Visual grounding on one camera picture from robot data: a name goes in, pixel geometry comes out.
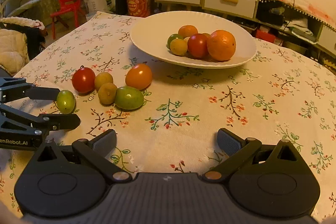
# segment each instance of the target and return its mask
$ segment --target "wooden drawer handle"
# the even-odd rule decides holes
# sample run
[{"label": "wooden drawer handle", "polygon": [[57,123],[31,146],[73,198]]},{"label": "wooden drawer handle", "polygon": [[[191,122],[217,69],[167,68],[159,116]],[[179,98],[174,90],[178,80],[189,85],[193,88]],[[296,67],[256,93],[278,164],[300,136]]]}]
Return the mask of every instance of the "wooden drawer handle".
[{"label": "wooden drawer handle", "polygon": [[238,4],[238,0],[223,0],[223,1],[231,2],[233,4]]}]

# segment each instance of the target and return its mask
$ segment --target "red tomato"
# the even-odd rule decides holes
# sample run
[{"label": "red tomato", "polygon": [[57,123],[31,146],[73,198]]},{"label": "red tomato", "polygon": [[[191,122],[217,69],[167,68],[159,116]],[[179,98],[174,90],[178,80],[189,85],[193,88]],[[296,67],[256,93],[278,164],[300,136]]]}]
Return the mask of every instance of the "red tomato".
[{"label": "red tomato", "polygon": [[72,85],[79,93],[88,93],[95,89],[96,75],[92,69],[81,66],[71,79]]},{"label": "red tomato", "polygon": [[153,79],[151,68],[145,64],[137,64],[134,68],[130,69],[126,75],[125,83],[138,90],[147,88]]},{"label": "red tomato", "polygon": [[192,35],[188,40],[188,51],[195,58],[204,58],[208,53],[207,37],[202,33]]}]

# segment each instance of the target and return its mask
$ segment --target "red chair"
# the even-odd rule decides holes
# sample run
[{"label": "red chair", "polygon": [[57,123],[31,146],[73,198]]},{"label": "red chair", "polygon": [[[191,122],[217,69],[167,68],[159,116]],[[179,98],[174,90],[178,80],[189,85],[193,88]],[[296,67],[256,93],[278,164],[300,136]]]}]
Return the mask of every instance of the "red chair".
[{"label": "red chair", "polygon": [[80,12],[82,15],[85,15],[85,13],[83,12],[83,10],[80,8],[80,0],[59,0],[59,3],[61,5],[61,9],[50,15],[51,20],[52,20],[52,37],[53,39],[56,38],[56,34],[55,34],[55,17],[57,18],[57,20],[59,22],[61,22],[64,27],[66,27],[67,29],[69,28],[68,24],[64,22],[63,19],[61,19],[60,15],[65,14],[65,13],[69,13],[69,12],[73,12],[75,15],[75,27],[78,28],[79,24],[78,24],[78,12]]}]

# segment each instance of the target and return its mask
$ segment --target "table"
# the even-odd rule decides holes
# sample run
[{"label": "table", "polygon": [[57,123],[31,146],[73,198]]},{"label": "table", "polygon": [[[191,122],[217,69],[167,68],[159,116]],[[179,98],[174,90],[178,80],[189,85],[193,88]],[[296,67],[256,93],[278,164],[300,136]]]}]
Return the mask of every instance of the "table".
[{"label": "table", "polygon": [[[301,153],[321,187],[313,216],[334,215],[336,168],[336,77],[314,61],[256,40],[257,55],[246,65],[224,70],[180,67],[138,50],[130,40],[141,18],[98,12],[90,21],[50,45],[16,76],[40,86],[75,93],[71,75],[81,65],[110,72],[117,86],[135,64],[152,68],[153,83],[143,91],[139,110],[102,106],[97,92],[76,95],[81,125],[51,135],[59,145],[91,139],[108,128],[118,133],[108,159],[137,172],[204,173],[227,158],[216,144],[219,128],[264,144],[288,139]],[[29,98],[11,103],[25,112],[58,113],[54,103]],[[0,149],[0,200],[18,216],[13,194],[32,152]]]}]

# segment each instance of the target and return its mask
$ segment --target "red box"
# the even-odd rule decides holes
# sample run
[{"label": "red box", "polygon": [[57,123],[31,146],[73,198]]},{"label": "red box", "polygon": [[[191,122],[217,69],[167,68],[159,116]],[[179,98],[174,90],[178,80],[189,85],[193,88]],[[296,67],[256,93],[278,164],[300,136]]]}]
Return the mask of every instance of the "red box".
[{"label": "red box", "polygon": [[272,35],[272,34],[267,33],[267,32],[260,31],[259,29],[256,30],[256,32],[254,34],[254,37],[265,40],[265,41],[268,41],[268,42],[271,42],[271,43],[274,43],[274,40],[276,39],[275,35]]}]

